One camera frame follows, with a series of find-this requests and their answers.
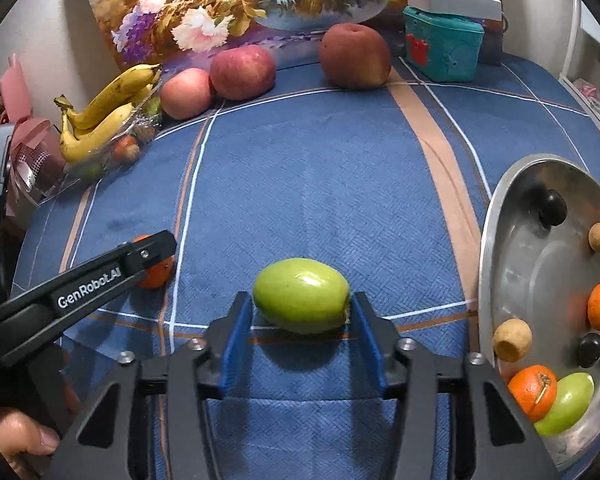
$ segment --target banana bunch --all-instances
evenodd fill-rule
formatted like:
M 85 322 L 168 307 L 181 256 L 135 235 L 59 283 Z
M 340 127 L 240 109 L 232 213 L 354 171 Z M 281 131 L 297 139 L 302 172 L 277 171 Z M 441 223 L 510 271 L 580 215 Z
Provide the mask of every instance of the banana bunch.
M 120 74 L 89 105 L 77 112 L 61 95 L 54 103 L 62 112 L 60 151 L 73 164 L 108 142 L 134 106 L 149 96 L 160 77 L 160 65 L 136 65 Z

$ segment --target silver bolt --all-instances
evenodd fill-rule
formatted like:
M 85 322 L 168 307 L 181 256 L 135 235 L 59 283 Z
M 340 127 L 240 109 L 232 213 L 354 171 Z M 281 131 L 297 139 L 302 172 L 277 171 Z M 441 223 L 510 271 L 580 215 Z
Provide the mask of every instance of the silver bolt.
M 185 344 L 188 348 L 199 352 L 200 350 L 204 350 L 206 348 L 206 339 L 203 337 L 195 337 L 193 339 L 189 339 Z
M 123 366 L 129 365 L 135 360 L 136 354 L 134 354 L 131 350 L 124 350 L 120 352 L 120 355 L 118 356 L 118 362 Z
M 480 352 L 471 352 L 469 354 L 469 362 L 472 365 L 483 365 L 486 362 L 486 359 L 484 358 L 484 355 L 482 355 Z
M 413 350 L 414 348 L 416 348 L 417 345 L 418 344 L 416 343 L 416 340 L 411 339 L 410 337 L 403 337 L 402 339 L 398 340 L 398 348 L 400 350 Z

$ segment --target metal tray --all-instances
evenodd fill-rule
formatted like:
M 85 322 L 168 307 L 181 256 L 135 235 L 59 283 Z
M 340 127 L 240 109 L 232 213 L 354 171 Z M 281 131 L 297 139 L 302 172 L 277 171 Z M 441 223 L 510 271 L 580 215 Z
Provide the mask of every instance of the metal tray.
M 548 190 L 567 205 L 563 223 L 545 227 L 539 205 Z M 590 227 L 600 222 L 600 185 L 556 155 L 531 155 L 503 175 L 487 211 L 478 285 L 480 350 L 509 380 L 518 370 L 543 364 L 558 378 L 586 371 L 596 385 L 591 405 L 570 430 L 544 438 L 555 465 L 576 462 L 600 434 L 600 362 L 583 370 L 575 363 L 577 340 L 590 332 L 587 299 L 600 282 L 600 253 L 589 247 Z M 533 343 L 520 361 L 493 354 L 496 327 L 517 317 L 531 327 Z

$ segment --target blue tablecloth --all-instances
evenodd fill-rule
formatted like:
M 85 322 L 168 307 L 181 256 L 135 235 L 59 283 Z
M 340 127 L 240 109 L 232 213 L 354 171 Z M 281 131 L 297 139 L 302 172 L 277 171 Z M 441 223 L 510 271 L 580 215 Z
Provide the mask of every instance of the blue tablecloth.
M 317 65 L 281 70 L 265 96 L 170 128 L 125 174 L 40 206 L 14 294 L 139 234 L 178 239 L 166 291 L 134 290 L 62 338 L 82 396 L 118 352 L 173 351 L 223 316 L 260 269 L 291 256 L 340 270 L 429 349 L 466 352 L 480 230 L 499 178 L 522 156 L 555 153 L 600 182 L 600 133 L 549 73 L 517 57 L 479 66 L 470 84 L 394 66 L 390 83 L 369 92 L 332 88 Z M 209 403 L 225 480 L 376 478 L 393 401 L 350 365 L 350 340 L 285 337 L 256 317 L 245 380 Z M 447 417 L 440 396 L 435 479 L 446 478 Z

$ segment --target floral painting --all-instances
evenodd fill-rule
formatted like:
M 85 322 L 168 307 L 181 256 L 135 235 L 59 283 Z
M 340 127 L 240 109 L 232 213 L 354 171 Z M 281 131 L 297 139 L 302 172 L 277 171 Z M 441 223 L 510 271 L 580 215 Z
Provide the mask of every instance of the floral painting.
M 89 0 L 121 68 L 161 62 L 206 68 L 220 50 L 267 48 L 279 66 L 313 62 L 321 35 L 339 22 L 365 23 L 395 49 L 407 0 Z

